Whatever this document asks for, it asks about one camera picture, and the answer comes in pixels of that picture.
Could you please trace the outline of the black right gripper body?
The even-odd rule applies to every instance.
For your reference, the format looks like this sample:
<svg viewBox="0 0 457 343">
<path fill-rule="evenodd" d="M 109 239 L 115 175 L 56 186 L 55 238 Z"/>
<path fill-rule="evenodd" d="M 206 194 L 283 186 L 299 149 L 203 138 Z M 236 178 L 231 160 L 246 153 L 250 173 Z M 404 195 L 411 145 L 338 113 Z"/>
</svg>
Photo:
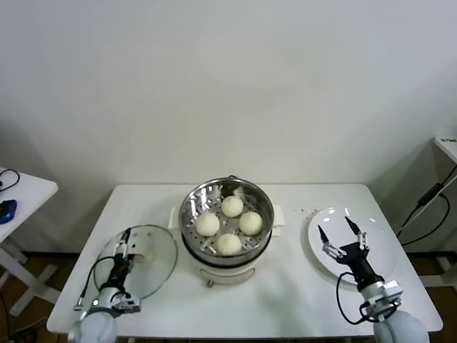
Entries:
<svg viewBox="0 0 457 343">
<path fill-rule="evenodd" d="M 358 243 L 347 244 L 340 248 L 345 252 L 337 262 L 346 265 L 352 271 L 357 286 L 370 286 L 376 282 L 384 282 L 384 278 L 373 270 L 367 260 L 368 249 L 361 249 Z"/>
</svg>

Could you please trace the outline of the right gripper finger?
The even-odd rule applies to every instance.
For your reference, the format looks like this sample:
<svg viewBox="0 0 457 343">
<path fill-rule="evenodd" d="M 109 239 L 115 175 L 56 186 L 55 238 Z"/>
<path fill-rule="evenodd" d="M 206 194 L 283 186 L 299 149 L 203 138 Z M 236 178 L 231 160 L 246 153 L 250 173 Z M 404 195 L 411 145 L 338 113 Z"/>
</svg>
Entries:
<svg viewBox="0 0 457 343">
<path fill-rule="evenodd" d="M 346 256 L 346 252 L 330 243 L 328 237 L 320 225 L 318 225 L 318 230 L 321 241 L 323 243 L 323 251 L 331 258 L 344 258 Z"/>
<path fill-rule="evenodd" d="M 362 232 L 358 225 L 353 222 L 349 217 L 345 216 L 345 220 L 349 225 L 351 231 L 357 236 L 358 245 L 360 250 L 368 250 L 366 233 Z"/>
</svg>

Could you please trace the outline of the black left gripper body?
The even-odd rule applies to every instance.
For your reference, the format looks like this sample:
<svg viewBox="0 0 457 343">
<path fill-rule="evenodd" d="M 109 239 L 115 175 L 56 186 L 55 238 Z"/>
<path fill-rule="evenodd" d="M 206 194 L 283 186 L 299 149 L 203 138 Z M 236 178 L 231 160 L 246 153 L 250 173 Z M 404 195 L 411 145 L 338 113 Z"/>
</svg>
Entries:
<svg viewBox="0 0 457 343">
<path fill-rule="evenodd" d="M 124 282 L 130 274 L 133 264 L 129 265 L 126 258 L 113 257 L 114 265 L 111 268 L 109 277 L 106 280 L 106 287 L 113 287 L 117 289 L 124 288 Z"/>
</svg>

